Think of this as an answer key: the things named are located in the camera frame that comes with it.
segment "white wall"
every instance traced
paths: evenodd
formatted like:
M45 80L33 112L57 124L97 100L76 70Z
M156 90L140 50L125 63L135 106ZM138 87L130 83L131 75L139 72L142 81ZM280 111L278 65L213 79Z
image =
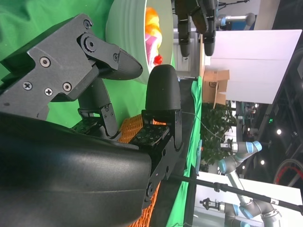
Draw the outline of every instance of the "white wall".
M220 2L232 3L236 0L221 0ZM225 14L228 16L244 16L247 13L258 14L261 0L250 0L247 3L239 3L229 5L219 11L219 14Z
M227 183L231 186L228 178L223 175L215 175L210 173L199 172L198 179L210 181L210 182L219 182L219 183ZM284 200L286 202L294 203L297 205L302 205L301 193L300 189L290 188L285 186L280 186L276 184L262 183L257 181L250 181L245 179L240 179L245 190L250 192L255 192L258 194L262 194L265 196L269 196L271 198ZM200 204L200 201L210 198L210 200L215 201L223 201L231 204L239 205L239 199L236 194L230 192L215 192L212 188L207 188L198 185L196 189L196 201L195 201L195 210L197 212L202 212L210 215L215 215L219 217L218 222L222 221L224 218L224 214L216 211L205 210L204 207ZM297 212L287 208L279 207L274 205L276 209L279 210L283 217L283 222L285 222L285 226L298 226L297 223L303 223L303 216ZM247 220L245 217L240 214L240 220L246 221L251 225L261 227L263 226L262 219L260 216L255 217L252 220Z
M301 30L219 31L206 70L230 70L226 99L272 104Z

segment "black cable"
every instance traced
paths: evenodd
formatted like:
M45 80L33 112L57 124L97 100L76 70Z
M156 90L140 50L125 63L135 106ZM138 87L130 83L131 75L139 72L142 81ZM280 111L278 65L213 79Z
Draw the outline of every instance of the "black cable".
M259 195L259 194L253 193L253 192L248 192L248 191L241 190L238 188L230 187L227 184L223 184L223 183L218 183L218 182L213 183L213 182L209 182L209 181L192 179L190 177L179 176L179 175L174 175L174 174L171 174L170 177L173 179L176 179L176 180L180 180L180 181L184 181L184 182L188 182L188 183L194 183L194 184L209 187L209 188L214 188L214 190L216 192L219 192L220 190L222 190L224 192L232 192L232 193L235 193L238 195L247 196L247 197L250 197L250 198L253 198L256 200L260 200L260 201L264 201L264 202L268 202L268 203L272 202L272 198L267 197L265 195ZM276 200L276 201L278 201L278 204L277 204L278 206L298 211L303 216L303 206L302 205L295 205L295 204L281 201L281 200Z
M218 6L222 6L221 8L218 9L218 11L222 10L223 8L229 6L229 5L235 5L238 3L247 3L250 0L243 0L243 1L236 1L236 2L232 2L232 3L225 3L225 2L219 2Z

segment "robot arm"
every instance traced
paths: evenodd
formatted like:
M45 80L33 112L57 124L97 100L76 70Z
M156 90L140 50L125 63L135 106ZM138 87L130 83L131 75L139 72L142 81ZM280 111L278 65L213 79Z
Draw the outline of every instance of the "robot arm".
M237 205L226 202L212 202L209 200L209 198L200 201L200 203L207 210L212 208L218 210L221 213L225 213L224 226L226 227L250 227L248 223L236 219L240 212L239 207Z
M255 142L233 142L229 146L231 152L236 154L226 157L219 161L219 168L222 173L226 174L234 188L244 190L244 187L236 173L236 168L251 155L262 150L262 146L258 141ZM240 200L240 210L246 218L253 218L261 215L265 227L280 227L281 214L274 209L271 203L253 200L247 196L238 195Z

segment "bowl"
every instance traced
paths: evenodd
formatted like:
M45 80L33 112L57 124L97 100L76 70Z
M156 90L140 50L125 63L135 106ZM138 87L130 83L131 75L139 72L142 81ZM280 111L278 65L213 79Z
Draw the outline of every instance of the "bowl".
M171 64L173 53L173 17L170 0L115 0L106 25L106 41L127 51L143 66L136 81L147 84L151 69L145 48L145 12L153 7L159 15L162 44L159 54L162 64Z

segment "orange basket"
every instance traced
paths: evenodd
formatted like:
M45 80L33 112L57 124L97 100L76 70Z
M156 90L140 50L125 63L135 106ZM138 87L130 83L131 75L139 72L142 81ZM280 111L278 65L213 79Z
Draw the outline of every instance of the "orange basket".
M153 124L165 124L165 123L153 121ZM132 138L140 131L142 127L143 127L143 121L141 115L137 115L135 117L125 119L120 128L122 135L119 139L119 142L129 143L132 140ZM151 204L149 205L149 207L145 208L142 211L141 217L136 222L131 224L129 227L149 227L150 220L152 217L152 211L157 200L159 185L151 198Z

